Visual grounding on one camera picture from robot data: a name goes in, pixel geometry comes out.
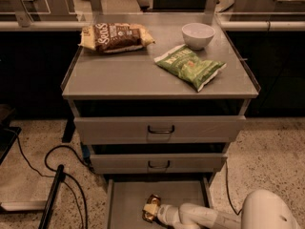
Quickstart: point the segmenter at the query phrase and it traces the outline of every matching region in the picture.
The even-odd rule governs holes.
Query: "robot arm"
[[[286,203],[267,190],[250,193],[243,204],[241,219],[199,205],[184,203],[179,207],[160,203],[153,196],[144,206],[143,219],[156,218],[175,229],[301,229]]]

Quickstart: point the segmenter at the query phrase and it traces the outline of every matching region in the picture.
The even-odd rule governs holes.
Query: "cable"
[[[233,204],[231,202],[231,198],[230,198],[230,193],[229,193],[229,179],[228,179],[228,173],[229,173],[229,169],[228,169],[228,162],[226,161],[226,190],[227,190],[227,197],[229,200],[229,203],[231,205],[231,208],[234,210],[235,214],[237,216],[239,216],[240,212],[242,211],[242,209],[240,209],[238,212],[236,212],[235,208],[233,207]]]
[[[35,171],[40,177],[52,177],[52,178],[54,178],[53,176],[42,175],[37,169],[35,169],[34,167],[31,166],[29,160],[26,158],[25,154],[23,153],[23,150],[22,150],[22,147],[21,147],[21,143],[20,143],[20,139],[19,139],[19,134],[18,134],[18,133],[16,133],[15,131],[13,131],[13,130],[11,130],[11,129],[8,129],[8,128],[5,128],[4,130],[7,131],[7,132],[11,132],[11,133],[14,133],[14,134],[15,134],[15,136],[16,136],[16,138],[17,138],[17,142],[18,142],[19,151],[20,151],[22,157],[27,161],[29,167],[30,167],[33,171]],[[45,159],[44,159],[44,162],[45,162],[46,167],[47,167],[49,170],[51,170],[51,171],[53,171],[53,172],[56,172],[55,169],[52,169],[52,167],[50,167],[50,165],[49,165],[48,162],[47,162],[47,159],[48,159],[49,155],[50,155],[53,151],[55,151],[56,149],[59,149],[59,148],[67,148],[67,149],[73,151],[73,153],[76,155],[76,157],[77,157],[77,159],[80,161],[80,163],[83,164],[86,168],[89,169],[90,172],[93,173],[93,171],[90,169],[90,167],[89,167],[88,165],[86,165],[86,164],[81,160],[81,158],[78,156],[77,152],[75,152],[75,150],[74,150],[72,147],[68,146],[68,145],[58,145],[58,146],[52,148],[51,150],[49,150],[49,151],[47,152],[47,154],[46,154],[46,156],[45,156]],[[64,172],[64,175],[66,175],[67,177],[69,177],[70,179],[72,179],[72,180],[75,182],[75,184],[77,185],[79,191],[81,192],[82,199],[83,199],[83,201],[84,201],[85,227],[84,227],[84,220],[83,220],[83,216],[82,216],[81,211],[80,211],[80,206],[79,206],[79,203],[78,203],[78,201],[77,201],[76,194],[75,194],[75,192],[73,191],[73,189],[68,185],[68,183],[66,183],[66,182],[64,181],[64,184],[72,191],[72,193],[73,193],[73,195],[74,195],[74,199],[75,199],[75,201],[76,201],[76,206],[77,206],[77,209],[78,209],[78,211],[79,211],[79,214],[80,214],[80,217],[81,217],[81,221],[82,221],[82,228],[88,229],[88,208],[87,208],[87,202],[86,202],[86,197],[85,197],[84,191],[83,191],[81,185],[79,184],[79,182],[78,182],[73,176],[71,176],[70,174],[65,173],[65,172]]]

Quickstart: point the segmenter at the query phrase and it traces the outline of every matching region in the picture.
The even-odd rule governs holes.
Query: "terrazzo floor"
[[[30,164],[44,175],[53,175],[44,165],[46,153],[61,144],[64,120],[15,120],[11,126],[22,128],[21,146]],[[78,133],[70,143],[80,155]],[[236,210],[244,198],[258,188],[268,189],[291,208],[301,228],[305,228],[305,118],[250,118],[228,150],[229,187]],[[56,150],[48,163],[64,164],[65,172],[81,184],[89,215],[89,228],[103,228],[106,192],[103,179],[81,165],[66,149]],[[233,213],[226,196],[225,167],[211,185],[214,209]],[[82,207],[80,193],[69,178]],[[0,166],[0,201],[47,200],[52,179],[40,177],[21,157],[17,142]],[[0,228],[38,228],[41,213],[0,215]],[[49,228],[81,228],[81,219],[71,190],[62,184],[54,203]]]

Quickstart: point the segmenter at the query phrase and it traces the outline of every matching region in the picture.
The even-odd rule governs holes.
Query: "black handle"
[[[147,127],[147,130],[149,131],[150,134],[172,134],[174,132],[174,125],[172,125],[172,128],[168,131],[166,130],[152,130],[151,126]]]
[[[168,162],[166,163],[166,165],[163,166],[156,166],[156,165],[151,165],[151,162],[149,161],[149,167],[152,169],[167,169],[169,168],[171,165],[171,162],[168,160]]]

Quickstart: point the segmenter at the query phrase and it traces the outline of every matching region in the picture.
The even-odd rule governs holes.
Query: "white bowl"
[[[183,39],[192,50],[202,50],[212,41],[215,29],[206,24],[191,23],[182,28]]]

